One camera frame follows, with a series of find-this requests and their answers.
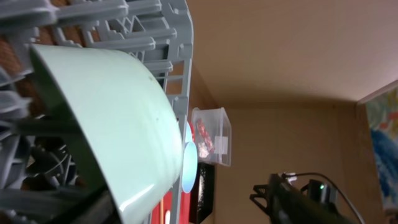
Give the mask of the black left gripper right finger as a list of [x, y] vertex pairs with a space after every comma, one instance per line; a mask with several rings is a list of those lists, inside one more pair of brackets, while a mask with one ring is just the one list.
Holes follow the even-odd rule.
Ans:
[[1, 224], [121, 223], [106, 185], [97, 189], [1, 190]]

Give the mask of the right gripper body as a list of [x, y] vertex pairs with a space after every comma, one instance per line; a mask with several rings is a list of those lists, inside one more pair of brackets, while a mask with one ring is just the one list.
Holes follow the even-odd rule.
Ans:
[[[249, 196], [251, 202], [253, 202], [260, 210], [262, 210], [266, 215], [272, 215], [274, 210], [272, 206], [272, 199], [267, 195], [267, 191], [269, 190], [269, 186], [267, 184], [263, 185], [254, 185], [253, 191], [254, 194]], [[263, 199], [266, 201], [266, 206], [258, 201], [258, 199]]]

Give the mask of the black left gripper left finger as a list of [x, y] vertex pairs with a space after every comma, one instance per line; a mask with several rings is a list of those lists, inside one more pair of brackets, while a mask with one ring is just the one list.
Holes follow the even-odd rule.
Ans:
[[75, 121], [20, 119], [12, 122], [12, 132], [24, 136], [72, 138], [81, 136]]

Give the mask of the wooden chopstick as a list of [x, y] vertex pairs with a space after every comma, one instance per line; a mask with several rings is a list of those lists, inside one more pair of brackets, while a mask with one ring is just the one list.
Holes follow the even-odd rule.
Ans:
[[159, 223], [164, 224], [164, 199], [162, 198], [159, 203]]

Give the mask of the green bowl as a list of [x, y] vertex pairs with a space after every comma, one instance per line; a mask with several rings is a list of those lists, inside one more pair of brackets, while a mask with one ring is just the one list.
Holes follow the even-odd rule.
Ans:
[[142, 223], [183, 165], [177, 118], [158, 81], [118, 50], [34, 44], [30, 59], [79, 124], [121, 221]]

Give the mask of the white tissue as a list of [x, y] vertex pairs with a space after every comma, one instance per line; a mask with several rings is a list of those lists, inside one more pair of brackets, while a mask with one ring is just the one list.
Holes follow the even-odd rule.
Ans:
[[210, 155], [208, 146], [206, 145], [205, 142], [198, 143], [197, 148], [198, 148], [198, 157], [200, 159], [206, 159]]

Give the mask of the light blue plate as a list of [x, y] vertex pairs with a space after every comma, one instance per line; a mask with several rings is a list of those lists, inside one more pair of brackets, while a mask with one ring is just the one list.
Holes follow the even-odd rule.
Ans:
[[182, 171], [182, 190], [188, 194], [192, 191], [197, 176], [198, 155], [197, 147], [193, 140], [190, 124], [186, 124], [185, 148]]

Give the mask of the red snack wrapper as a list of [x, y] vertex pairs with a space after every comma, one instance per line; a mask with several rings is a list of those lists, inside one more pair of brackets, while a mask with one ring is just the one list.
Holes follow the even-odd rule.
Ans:
[[196, 121], [196, 127], [197, 127], [197, 131], [202, 139], [202, 141], [200, 142], [205, 142], [206, 145], [208, 146], [209, 152], [214, 153], [215, 151], [215, 145], [213, 144], [213, 141], [211, 140], [211, 137], [208, 133], [208, 131], [205, 128], [204, 122], [202, 121], [202, 119], [198, 119]]

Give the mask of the white plastic fork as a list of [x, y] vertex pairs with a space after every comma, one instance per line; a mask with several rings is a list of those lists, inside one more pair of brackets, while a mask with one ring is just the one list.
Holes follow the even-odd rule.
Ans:
[[170, 224], [170, 210], [167, 210], [165, 212], [164, 223], [165, 224]]

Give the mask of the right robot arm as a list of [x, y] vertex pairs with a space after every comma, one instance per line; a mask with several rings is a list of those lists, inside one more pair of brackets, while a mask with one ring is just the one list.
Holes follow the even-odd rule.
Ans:
[[[326, 181], [310, 179], [307, 185], [297, 189], [292, 182], [301, 176], [318, 176]], [[358, 223], [365, 224], [361, 214], [338, 186], [317, 172], [271, 174], [267, 184], [254, 185], [253, 191], [250, 201], [269, 217], [271, 223], [353, 223], [338, 210], [336, 200], [341, 196]]]

